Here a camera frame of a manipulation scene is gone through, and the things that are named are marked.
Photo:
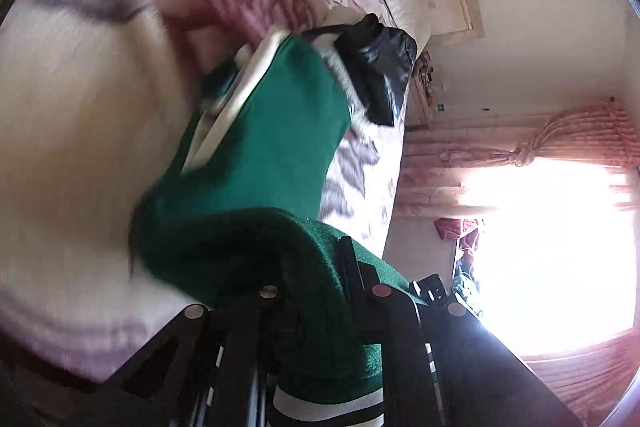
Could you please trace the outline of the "white nightstand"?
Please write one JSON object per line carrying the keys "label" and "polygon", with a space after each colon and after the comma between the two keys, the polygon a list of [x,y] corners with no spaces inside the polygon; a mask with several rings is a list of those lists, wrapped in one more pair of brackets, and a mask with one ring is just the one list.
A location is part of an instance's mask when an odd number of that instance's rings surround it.
{"label": "white nightstand", "polygon": [[430,129],[433,121],[433,72],[431,55],[424,50],[416,59],[409,83],[406,126]]}

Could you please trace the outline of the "green varsity jacket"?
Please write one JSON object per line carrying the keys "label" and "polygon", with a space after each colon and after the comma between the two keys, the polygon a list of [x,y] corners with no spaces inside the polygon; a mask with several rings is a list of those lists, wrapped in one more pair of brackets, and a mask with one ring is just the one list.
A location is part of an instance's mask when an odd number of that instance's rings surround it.
{"label": "green varsity jacket", "polygon": [[267,285],[277,382],[273,426],[382,426],[381,349],[346,303],[336,246],[319,220],[326,173],[350,124],[343,89],[296,35],[268,35],[245,66],[218,66],[236,90],[201,138],[195,113],[164,175],[131,218],[130,251],[154,277],[229,311]]}

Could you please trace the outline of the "pink floral curtain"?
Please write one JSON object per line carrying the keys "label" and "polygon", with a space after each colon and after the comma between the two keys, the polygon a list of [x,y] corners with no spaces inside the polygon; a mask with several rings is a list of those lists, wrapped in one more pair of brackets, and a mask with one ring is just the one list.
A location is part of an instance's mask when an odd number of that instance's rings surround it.
{"label": "pink floral curtain", "polygon": [[480,220],[483,324],[586,426],[639,367],[639,137],[599,102],[405,137],[399,216]]}

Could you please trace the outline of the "black folded jacket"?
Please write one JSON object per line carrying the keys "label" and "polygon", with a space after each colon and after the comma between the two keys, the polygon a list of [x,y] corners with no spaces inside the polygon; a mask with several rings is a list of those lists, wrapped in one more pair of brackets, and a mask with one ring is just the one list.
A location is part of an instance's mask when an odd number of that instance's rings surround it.
{"label": "black folded jacket", "polygon": [[336,36],[334,49],[367,118],[372,124],[394,127],[416,64],[416,40],[402,29],[383,25],[372,13],[356,24],[322,26],[302,32],[306,40],[324,35]]}

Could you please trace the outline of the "floral bed blanket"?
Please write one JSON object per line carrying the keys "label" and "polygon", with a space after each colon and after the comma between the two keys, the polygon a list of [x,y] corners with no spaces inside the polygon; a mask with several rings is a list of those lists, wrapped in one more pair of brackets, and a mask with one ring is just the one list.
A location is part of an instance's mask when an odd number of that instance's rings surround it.
{"label": "floral bed blanket", "polygon": [[1,330],[99,383],[185,305],[129,263],[134,205],[174,156],[229,22],[377,15],[419,44],[419,0],[16,0],[1,26]]}

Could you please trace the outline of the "clothes pile on windowsill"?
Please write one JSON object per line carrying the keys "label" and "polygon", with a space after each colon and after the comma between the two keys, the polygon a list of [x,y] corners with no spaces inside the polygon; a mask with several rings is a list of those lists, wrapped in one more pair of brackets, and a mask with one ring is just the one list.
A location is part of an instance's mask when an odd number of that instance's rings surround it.
{"label": "clothes pile on windowsill", "polygon": [[451,290],[459,295],[469,308],[480,317],[483,313],[480,283],[475,276],[475,255],[480,243],[480,220],[440,218],[434,222],[443,241],[454,241],[456,259]]}

